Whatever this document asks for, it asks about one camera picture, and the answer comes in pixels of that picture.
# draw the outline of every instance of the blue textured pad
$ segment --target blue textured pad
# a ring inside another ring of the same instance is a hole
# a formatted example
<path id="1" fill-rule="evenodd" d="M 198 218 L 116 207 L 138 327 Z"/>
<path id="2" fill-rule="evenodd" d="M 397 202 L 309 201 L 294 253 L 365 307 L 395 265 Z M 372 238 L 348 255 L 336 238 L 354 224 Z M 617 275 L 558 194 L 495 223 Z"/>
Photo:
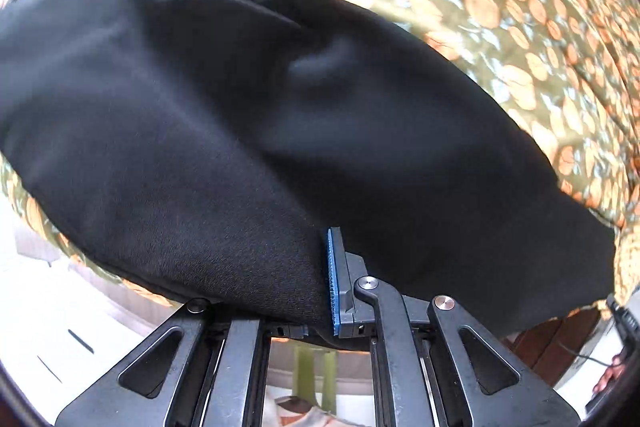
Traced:
<path id="1" fill-rule="evenodd" d="M 327 257 L 329 261 L 329 298 L 331 299 L 331 316 L 334 321 L 334 335 L 338 335 L 340 328 L 340 306 L 338 302 L 338 276 L 335 272 L 335 255 L 334 255 L 334 238 L 331 230 L 326 234 L 327 237 Z"/>

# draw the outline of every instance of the triangular cutout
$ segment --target triangular cutout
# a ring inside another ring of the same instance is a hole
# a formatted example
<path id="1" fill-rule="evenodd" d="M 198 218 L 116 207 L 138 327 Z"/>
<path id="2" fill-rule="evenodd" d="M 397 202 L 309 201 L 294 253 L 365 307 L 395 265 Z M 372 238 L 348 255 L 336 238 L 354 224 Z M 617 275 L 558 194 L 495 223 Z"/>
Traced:
<path id="1" fill-rule="evenodd" d="M 158 396 L 181 340 L 182 330 L 177 329 L 159 339 L 124 370 L 120 385 L 147 398 Z"/>
<path id="2" fill-rule="evenodd" d="M 491 395 L 518 383 L 519 375 L 470 328 L 461 328 L 459 334 L 483 394 Z"/>

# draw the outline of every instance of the black metal bracket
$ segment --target black metal bracket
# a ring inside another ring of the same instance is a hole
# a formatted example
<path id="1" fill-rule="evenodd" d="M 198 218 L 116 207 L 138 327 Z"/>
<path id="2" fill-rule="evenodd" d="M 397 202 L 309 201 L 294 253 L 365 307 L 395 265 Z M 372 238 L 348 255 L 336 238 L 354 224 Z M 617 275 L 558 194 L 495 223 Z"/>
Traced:
<path id="1" fill-rule="evenodd" d="M 329 234 L 341 338 L 369 339 L 378 427 L 575 427 L 575 411 L 453 299 L 401 295 Z M 300 325 L 194 299 L 56 427 L 259 427 L 271 337 Z"/>

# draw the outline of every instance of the black garment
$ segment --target black garment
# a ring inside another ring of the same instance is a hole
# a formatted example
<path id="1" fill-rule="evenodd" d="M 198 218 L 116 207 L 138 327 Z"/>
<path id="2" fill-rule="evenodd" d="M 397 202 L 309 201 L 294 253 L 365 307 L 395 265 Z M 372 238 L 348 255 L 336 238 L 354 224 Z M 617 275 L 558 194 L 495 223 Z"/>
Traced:
<path id="1" fill-rule="evenodd" d="M 21 0 L 0 150 L 96 263 L 329 329 L 322 237 L 497 334 L 612 290 L 612 232 L 426 44 L 340 0 Z"/>

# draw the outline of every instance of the green object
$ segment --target green object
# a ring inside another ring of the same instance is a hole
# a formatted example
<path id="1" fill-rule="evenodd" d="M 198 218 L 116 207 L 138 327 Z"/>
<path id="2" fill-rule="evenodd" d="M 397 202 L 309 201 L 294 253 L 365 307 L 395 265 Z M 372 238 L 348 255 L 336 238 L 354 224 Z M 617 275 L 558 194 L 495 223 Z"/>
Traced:
<path id="1" fill-rule="evenodd" d="M 311 347 L 296 343 L 293 348 L 293 355 L 293 396 L 302 398 L 311 405 L 317 406 L 314 350 Z"/>
<path id="2" fill-rule="evenodd" d="M 324 353 L 324 378 L 322 379 L 322 410 L 336 414 L 336 376 L 338 373 L 338 352 L 334 349 Z"/>

